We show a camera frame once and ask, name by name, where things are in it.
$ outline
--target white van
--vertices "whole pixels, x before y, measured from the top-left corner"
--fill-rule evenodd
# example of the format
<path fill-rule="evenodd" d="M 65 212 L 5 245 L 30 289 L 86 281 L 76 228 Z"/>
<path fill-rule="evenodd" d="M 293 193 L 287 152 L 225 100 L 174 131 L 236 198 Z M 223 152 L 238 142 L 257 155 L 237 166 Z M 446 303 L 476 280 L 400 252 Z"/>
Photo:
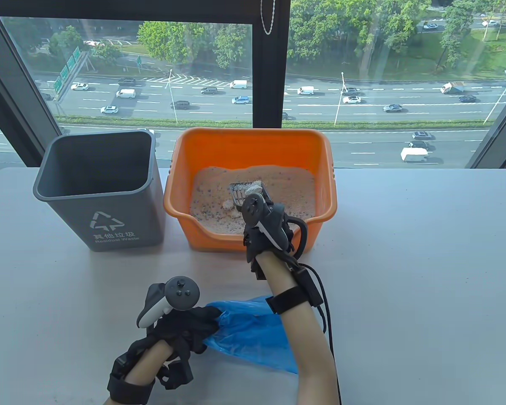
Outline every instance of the white van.
<path fill-rule="evenodd" d="M 247 89 L 248 81 L 247 80 L 233 80 L 230 82 L 231 89 Z"/>
<path fill-rule="evenodd" d="M 303 86 L 298 89 L 299 96 L 311 96 L 315 92 L 313 86 Z"/>
<path fill-rule="evenodd" d="M 116 96 L 118 98 L 135 98 L 137 97 L 137 92 L 135 89 L 122 89 L 116 92 Z"/>

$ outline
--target metal scoop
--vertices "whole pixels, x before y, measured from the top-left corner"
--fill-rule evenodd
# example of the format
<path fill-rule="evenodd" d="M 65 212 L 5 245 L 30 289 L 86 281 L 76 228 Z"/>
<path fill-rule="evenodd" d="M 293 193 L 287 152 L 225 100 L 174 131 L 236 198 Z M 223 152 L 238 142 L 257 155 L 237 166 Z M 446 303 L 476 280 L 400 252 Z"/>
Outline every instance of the metal scoop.
<path fill-rule="evenodd" d="M 268 191 L 266 191 L 264 184 L 260 180 L 231 183 L 229 185 L 229 189 L 230 194 L 232 195 L 232 202 L 238 212 L 242 212 L 242 205 L 244 204 L 245 197 L 252 193 L 261 194 L 267 203 L 272 202 L 270 196 L 268 195 Z"/>

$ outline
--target sand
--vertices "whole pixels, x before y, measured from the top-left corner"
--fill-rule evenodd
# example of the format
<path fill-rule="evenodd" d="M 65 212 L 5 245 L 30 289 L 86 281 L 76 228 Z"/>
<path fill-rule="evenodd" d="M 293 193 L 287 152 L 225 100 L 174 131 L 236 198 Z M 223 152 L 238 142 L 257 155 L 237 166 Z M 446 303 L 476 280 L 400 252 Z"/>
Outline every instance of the sand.
<path fill-rule="evenodd" d="M 242 215 L 234 208 L 229 184 L 262 181 L 275 203 L 285 212 L 301 219 L 315 216 L 315 178 L 297 167 L 253 166 L 241 170 L 208 167 L 195 176 L 190 213 L 211 232 L 241 235 Z M 256 182 L 251 190 L 258 189 Z"/>

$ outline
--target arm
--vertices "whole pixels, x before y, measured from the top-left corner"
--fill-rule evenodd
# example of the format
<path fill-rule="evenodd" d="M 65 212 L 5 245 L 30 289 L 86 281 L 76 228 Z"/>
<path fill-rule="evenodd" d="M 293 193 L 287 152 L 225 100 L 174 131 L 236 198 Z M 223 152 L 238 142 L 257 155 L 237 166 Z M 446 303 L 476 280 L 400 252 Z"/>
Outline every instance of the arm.
<path fill-rule="evenodd" d="M 166 341 L 160 340 L 143 354 L 139 362 L 126 376 L 126 382 L 139 386 L 151 384 L 170 355 L 172 355 L 172 347 Z M 119 404 L 109 398 L 103 405 Z"/>
<path fill-rule="evenodd" d="M 264 251 L 255 259 L 273 295 L 297 285 L 286 264 L 274 253 Z M 282 313 L 281 320 L 298 365 L 298 405 L 339 405 L 334 358 L 309 303 Z"/>

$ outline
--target black strap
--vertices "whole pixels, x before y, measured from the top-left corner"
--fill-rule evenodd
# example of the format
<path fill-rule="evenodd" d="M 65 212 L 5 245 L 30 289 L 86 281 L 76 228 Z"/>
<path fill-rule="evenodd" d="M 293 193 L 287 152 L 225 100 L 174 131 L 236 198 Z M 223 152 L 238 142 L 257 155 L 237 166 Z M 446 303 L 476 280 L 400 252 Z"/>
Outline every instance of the black strap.
<path fill-rule="evenodd" d="M 266 302 L 272 312 L 278 315 L 281 315 L 289 309 L 296 307 L 296 305 L 300 305 L 302 302 L 307 301 L 307 295 L 299 286 L 292 287 L 275 297 L 266 298 Z"/>
<path fill-rule="evenodd" d="M 146 405 L 154 382 L 155 379 L 147 386 L 136 386 L 111 373 L 107 390 L 114 402 L 124 405 Z"/>

